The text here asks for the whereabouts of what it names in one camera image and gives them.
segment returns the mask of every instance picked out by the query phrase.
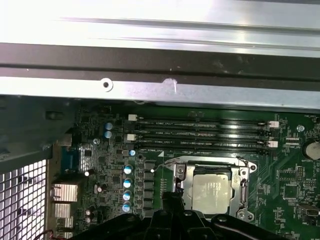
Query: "cpu socket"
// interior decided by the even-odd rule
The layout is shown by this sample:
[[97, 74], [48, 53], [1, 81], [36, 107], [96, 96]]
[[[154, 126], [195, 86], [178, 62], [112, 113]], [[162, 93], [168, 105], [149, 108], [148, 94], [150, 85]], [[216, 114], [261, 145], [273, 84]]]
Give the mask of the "cpu socket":
[[248, 211], [249, 177], [257, 165], [241, 158], [180, 156], [172, 163], [173, 191], [183, 192], [185, 209], [200, 211], [205, 218], [228, 214], [246, 222], [255, 216]]

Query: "black capacitor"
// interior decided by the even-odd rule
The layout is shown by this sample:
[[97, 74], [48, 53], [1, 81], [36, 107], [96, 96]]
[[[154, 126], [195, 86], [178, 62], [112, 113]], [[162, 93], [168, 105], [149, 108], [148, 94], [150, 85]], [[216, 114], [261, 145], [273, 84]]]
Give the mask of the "black capacitor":
[[85, 175], [86, 177], [89, 177], [89, 176], [91, 176], [91, 175], [93, 175], [93, 174], [95, 174], [95, 170], [93, 170], [93, 169], [89, 169], [89, 170], [87, 170], [87, 171], [84, 172], [84, 175]]
[[87, 210], [85, 210], [85, 215], [91, 216], [95, 210], [96, 210], [95, 206], [90, 206]]
[[104, 183], [104, 184], [98, 186], [96, 190], [98, 193], [102, 193], [103, 191], [107, 190], [107, 184]]

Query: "integrated circuit chip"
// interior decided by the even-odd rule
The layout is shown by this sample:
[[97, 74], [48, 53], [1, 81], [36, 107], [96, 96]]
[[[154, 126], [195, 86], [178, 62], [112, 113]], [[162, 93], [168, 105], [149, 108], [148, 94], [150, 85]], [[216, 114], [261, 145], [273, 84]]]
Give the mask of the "integrated circuit chip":
[[154, 192], [153, 191], [144, 191], [143, 192], [143, 197], [145, 199], [153, 199], [154, 197]]
[[91, 157], [92, 156], [92, 151], [91, 150], [84, 150], [84, 156]]
[[106, 161], [106, 157], [105, 156], [100, 156], [98, 158], [99, 163], [104, 163]]
[[192, 209], [203, 214], [225, 214], [232, 189], [225, 174], [198, 174], [193, 177]]
[[152, 209], [152, 207], [153, 207], [152, 200], [144, 200], [143, 201], [143, 208], [144, 209]]
[[120, 176], [113, 176], [112, 177], [112, 182], [115, 184], [119, 184], [120, 183]]
[[296, 199], [298, 195], [298, 186], [287, 184], [284, 185], [283, 199]]
[[153, 189], [154, 188], [154, 182], [153, 181], [145, 181], [143, 186], [144, 186], [144, 189]]
[[155, 168], [155, 163], [154, 162], [145, 162], [144, 163], [144, 170], [151, 170]]

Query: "dimm slot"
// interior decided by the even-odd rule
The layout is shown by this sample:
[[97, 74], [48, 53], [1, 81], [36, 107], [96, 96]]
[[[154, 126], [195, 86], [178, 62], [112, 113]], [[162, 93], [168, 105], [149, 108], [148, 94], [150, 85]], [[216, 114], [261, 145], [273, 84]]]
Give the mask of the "dimm slot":
[[[138, 122], [191, 122], [190, 118], [183, 117], [143, 117]], [[246, 125], [246, 126], [257, 126], [257, 127], [267, 127], [268, 122], [266, 121], [253, 121], [253, 120], [239, 120], [239, 119], [203, 119], [201, 118], [198, 123], [210, 123], [215, 125]]]
[[153, 150], [173, 150], [173, 151], [210, 151], [210, 152], [226, 152], [226, 153], [254, 153], [259, 155], [268, 155], [270, 151], [265, 148], [245, 148], [245, 147], [203, 147], [203, 146], [181, 146], [161, 144], [137, 144], [137, 149], [153, 149]]
[[256, 144], [256, 145], [266, 145], [267, 142], [264, 140], [257, 139], [236, 139], [236, 138], [218, 138], [218, 139], [203, 139], [203, 138], [166, 138], [166, 137], [140, 137], [137, 136], [135, 143], [155, 143], [163, 142], [164, 144], [182, 144], [182, 145], [214, 145], [214, 144]]
[[153, 125], [153, 126], [141, 126], [136, 125], [134, 133], [144, 133], [144, 134], [180, 134], [182, 136], [188, 133], [198, 133], [198, 134], [243, 134], [243, 135], [259, 135], [259, 136], [270, 136], [271, 132], [263, 129], [225, 129], [225, 128], [190, 128], [190, 127], [176, 127], [176, 126], [163, 126], [163, 125]]

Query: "motherboard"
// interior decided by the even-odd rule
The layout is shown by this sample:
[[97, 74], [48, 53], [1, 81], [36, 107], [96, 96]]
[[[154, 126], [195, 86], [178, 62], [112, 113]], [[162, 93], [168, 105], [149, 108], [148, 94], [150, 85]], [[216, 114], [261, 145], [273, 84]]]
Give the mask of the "motherboard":
[[61, 235], [148, 215], [163, 192], [182, 191], [207, 219], [320, 240], [320, 115], [88, 103], [70, 135], [54, 183]]

